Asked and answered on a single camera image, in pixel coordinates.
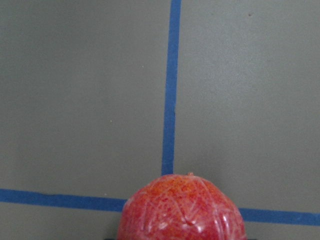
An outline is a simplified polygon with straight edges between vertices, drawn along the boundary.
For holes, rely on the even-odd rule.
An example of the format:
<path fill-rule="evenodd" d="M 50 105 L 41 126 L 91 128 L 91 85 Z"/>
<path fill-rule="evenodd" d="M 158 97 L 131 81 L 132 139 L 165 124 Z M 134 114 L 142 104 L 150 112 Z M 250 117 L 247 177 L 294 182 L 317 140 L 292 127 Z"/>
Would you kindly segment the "red pomegranate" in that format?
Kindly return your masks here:
<path fill-rule="evenodd" d="M 246 240 L 237 206 L 210 181 L 161 176 L 124 204 L 118 240 Z"/>

